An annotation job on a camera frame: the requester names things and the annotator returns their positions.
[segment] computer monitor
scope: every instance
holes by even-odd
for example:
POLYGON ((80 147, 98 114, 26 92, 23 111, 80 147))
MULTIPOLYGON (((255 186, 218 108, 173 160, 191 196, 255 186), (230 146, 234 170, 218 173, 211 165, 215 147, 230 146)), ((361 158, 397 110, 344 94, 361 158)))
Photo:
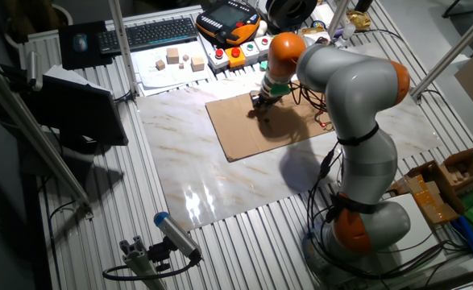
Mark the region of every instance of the computer monitor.
MULTIPOLYGON (((26 71, 4 65, 2 69, 19 82, 26 82, 26 71)), ((108 91, 43 76, 43 88, 39 92, 20 93, 20 96, 39 124, 59 129, 61 136, 84 135, 103 145, 128 144, 118 109, 108 91)))

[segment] gray robot arm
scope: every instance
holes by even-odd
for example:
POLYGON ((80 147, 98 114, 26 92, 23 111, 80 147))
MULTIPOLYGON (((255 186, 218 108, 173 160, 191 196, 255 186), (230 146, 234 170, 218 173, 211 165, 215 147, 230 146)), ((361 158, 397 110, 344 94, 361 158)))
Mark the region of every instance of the gray robot arm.
POLYGON ((334 199, 337 213, 325 244, 343 249, 337 255, 346 259, 397 242, 409 231, 409 218, 397 203, 380 202, 395 176, 397 151, 375 115, 408 92, 406 68, 314 44, 301 54, 297 77, 303 86, 326 95, 344 151, 342 187, 334 199))

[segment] red button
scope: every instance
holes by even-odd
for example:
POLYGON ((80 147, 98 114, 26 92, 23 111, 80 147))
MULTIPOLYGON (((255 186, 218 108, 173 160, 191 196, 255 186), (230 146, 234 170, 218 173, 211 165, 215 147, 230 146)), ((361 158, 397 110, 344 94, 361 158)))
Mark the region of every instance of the red button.
POLYGON ((222 56, 223 56, 223 50, 222 49, 217 49, 217 51, 214 54, 218 59, 221 59, 222 56))
POLYGON ((233 48, 233 49, 230 51, 230 54, 231 54, 234 58, 239 57, 239 48, 233 48))

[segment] black keyboard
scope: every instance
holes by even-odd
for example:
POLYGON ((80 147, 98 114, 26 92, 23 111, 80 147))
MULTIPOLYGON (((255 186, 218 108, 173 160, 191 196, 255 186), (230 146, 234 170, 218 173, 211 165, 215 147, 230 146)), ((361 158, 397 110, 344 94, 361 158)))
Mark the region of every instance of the black keyboard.
MULTIPOLYGON (((191 19, 174 19, 152 24, 125 28, 129 48, 138 51, 177 44, 197 38, 197 31, 191 19)), ((115 31, 104 31, 97 34, 100 54, 120 53, 120 46, 115 31)))

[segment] marble surface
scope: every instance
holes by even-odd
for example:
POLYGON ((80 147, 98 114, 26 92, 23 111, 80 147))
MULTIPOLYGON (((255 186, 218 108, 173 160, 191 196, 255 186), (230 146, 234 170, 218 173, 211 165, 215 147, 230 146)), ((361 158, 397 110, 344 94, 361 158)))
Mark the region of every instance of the marble surface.
MULTIPOLYGON (((258 89, 262 77, 254 72, 138 99, 169 212, 186 230, 311 188, 319 164, 336 143, 331 132, 227 162, 205 104, 258 89)), ((400 159, 442 145, 409 97, 376 119, 392 136, 400 159)), ((326 183, 336 179, 335 165, 326 183)))

